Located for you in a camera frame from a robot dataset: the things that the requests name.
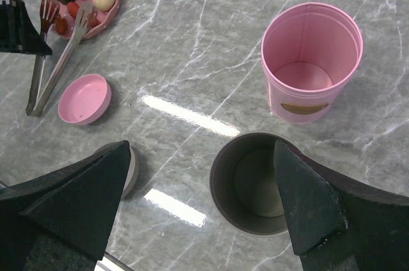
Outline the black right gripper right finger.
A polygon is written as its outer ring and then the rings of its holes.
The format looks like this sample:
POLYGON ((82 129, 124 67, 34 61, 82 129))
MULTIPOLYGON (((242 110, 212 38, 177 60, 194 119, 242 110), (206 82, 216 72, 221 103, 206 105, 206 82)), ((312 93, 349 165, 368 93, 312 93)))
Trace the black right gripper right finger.
POLYGON ((274 167, 304 270, 408 270, 408 197, 358 182, 276 141, 274 167))

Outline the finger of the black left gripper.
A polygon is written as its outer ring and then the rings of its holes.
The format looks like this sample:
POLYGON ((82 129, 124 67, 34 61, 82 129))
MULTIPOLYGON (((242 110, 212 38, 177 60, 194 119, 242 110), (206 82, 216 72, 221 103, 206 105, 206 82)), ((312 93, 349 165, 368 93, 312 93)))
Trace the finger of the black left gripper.
POLYGON ((40 38, 22 0, 1 2, 1 52, 52 55, 52 49, 40 38))

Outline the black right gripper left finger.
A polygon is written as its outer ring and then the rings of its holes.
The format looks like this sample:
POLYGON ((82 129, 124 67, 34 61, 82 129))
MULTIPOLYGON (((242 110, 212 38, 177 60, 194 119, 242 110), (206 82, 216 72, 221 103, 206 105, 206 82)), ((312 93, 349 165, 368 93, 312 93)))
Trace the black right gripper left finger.
POLYGON ((94 270, 130 165, 119 141, 74 164, 1 188, 1 270, 94 270))

